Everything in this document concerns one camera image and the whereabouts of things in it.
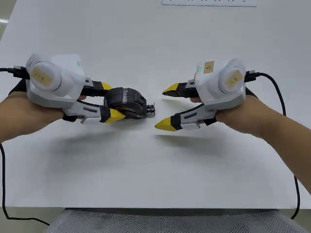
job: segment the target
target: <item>white tabletop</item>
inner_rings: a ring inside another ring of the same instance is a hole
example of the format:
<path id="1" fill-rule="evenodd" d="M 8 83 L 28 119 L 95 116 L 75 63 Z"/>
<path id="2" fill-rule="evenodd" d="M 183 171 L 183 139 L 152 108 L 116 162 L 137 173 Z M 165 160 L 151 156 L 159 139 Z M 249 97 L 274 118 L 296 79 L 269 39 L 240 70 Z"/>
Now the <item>white tabletop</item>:
<path id="1" fill-rule="evenodd" d="M 176 133 L 154 125 L 194 106 L 161 93 L 192 78 L 198 61 L 238 57 L 249 70 L 275 77 L 288 116 L 311 128 L 311 1 L 299 2 L 259 0 L 257 8 L 234 8 L 17 1 L 0 42 L 0 67 L 24 66 L 33 52 L 77 53 L 87 76 L 139 90 L 155 102 L 156 116 L 100 126 L 59 121 L 4 143 L 7 205 L 294 208 L 293 175 L 264 141 L 220 123 Z M 18 80 L 4 73 L 1 80 L 3 99 Z M 265 78 L 248 87 L 280 110 Z M 300 188 L 302 207 L 311 208 Z"/>

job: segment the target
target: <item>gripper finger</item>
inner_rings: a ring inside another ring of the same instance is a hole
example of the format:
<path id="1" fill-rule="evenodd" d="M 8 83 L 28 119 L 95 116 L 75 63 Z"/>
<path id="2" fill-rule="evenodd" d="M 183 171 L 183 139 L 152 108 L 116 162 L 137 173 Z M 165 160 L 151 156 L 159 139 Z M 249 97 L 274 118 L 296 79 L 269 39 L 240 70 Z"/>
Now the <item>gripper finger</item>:
<path id="1" fill-rule="evenodd" d="M 90 78 L 87 78 L 86 84 L 81 91 L 81 96 L 104 97 L 110 89 L 112 87 L 104 82 L 92 81 Z"/>
<path id="2" fill-rule="evenodd" d="M 163 95 L 171 97 L 195 98 L 199 94 L 195 88 L 194 79 L 187 83 L 175 83 L 163 91 Z"/>
<path id="3" fill-rule="evenodd" d="M 199 129 L 199 121 L 205 120 L 207 125 L 216 122 L 216 110 L 209 110 L 204 104 L 189 109 L 174 116 L 170 116 L 155 125 L 157 129 L 166 131 L 178 131 L 181 129 L 192 130 Z"/>
<path id="4" fill-rule="evenodd" d="M 101 106 L 91 104 L 78 100 L 69 109 L 63 109 L 67 116 L 80 116 L 82 117 L 82 124 L 91 123 L 112 123 L 125 118 L 125 115 L 119 111 Z"/>

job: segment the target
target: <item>hand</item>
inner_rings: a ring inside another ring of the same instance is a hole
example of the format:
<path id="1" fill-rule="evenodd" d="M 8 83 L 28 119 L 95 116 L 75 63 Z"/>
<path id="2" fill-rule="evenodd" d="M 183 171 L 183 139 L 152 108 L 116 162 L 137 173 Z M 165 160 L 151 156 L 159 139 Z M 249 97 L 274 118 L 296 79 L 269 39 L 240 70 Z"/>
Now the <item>hand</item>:
<path id="1" fill-rule="evenodd" d="M 0 103 L 0 142 L 39 131 L 63 116 L 61 109 L 39 106 L 25 92 L 13 92 Z"/>
<path id="2" fill-rule="evenodd" d="M 192 102 L 201 102 L 199 98 L 192 98 Z M 216 119 L 241 133 L 249 133 L 256 137 L 263 137 L 267 127 L 273 124 L 276 111 L 263 104 L 253 96 L 246 96 L 245 102 L 232 108 L 216 113 Z"/>

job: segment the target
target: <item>yellow fingertip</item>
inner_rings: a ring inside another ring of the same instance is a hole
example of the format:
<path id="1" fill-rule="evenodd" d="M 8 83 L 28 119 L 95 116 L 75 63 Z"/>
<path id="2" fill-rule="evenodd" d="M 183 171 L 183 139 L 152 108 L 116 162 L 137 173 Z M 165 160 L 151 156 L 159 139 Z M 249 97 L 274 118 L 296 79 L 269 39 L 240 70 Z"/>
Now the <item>yellow fingertip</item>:
<path id="1" fill-rule="evenodd" d="M 102 82 L 104 90 L 110 90 L 112 89 L 112 86 L 108 85 L 107 83 Z"/>
<path id="2" fill-rule="evenodd" d="M 105 123 L 113 123 L 118 120 L 122 120 L 125 118 L 125 115 L 120 113 L 119 111 L 110 108 L 110 118 Z"/>
<path id="3" fill-rule="evenodd" d="M 173 84 L 172 86 L 170 86 L 169 88 L 167 88 L 165 91 L 163 91 L 163 94 L 164 94 L 165 92 L 168 92 L 168 91 L 175 91 L 175 90 L 177 89 L 178 85 L 179 85 L 179 83 Z"/>
<path id="4" fill-rule="evenodd" d="M 155 125 L 155 127 L 159 130 L 166 130 L 166 131 L 171 131 L 175 132 L 177 129 L 175 129 L 171 125 L 171 117 L 165 118 L 164 120 L 161 120 L 159 123 Z"/>

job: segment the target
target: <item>circular cap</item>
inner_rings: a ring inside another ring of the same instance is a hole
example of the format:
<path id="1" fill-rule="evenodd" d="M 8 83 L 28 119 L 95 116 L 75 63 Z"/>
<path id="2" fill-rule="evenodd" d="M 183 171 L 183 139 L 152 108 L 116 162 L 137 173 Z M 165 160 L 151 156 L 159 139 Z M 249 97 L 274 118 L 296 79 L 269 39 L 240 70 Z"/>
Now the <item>circular cap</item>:
<path id="1" fill-rule="evenodd" d="M 41 90 L 54 91 L 61 83 L 59 69 L 49 62 L 36 63 L 30 72 L 31 82 Z"/>
<path id="2" fill-rule="evenodd" d="M 225 67 L 219 74 L 219 88 L 229 94 L 238 91 L 244 83 L 244 76 L 236 67 Z"/>

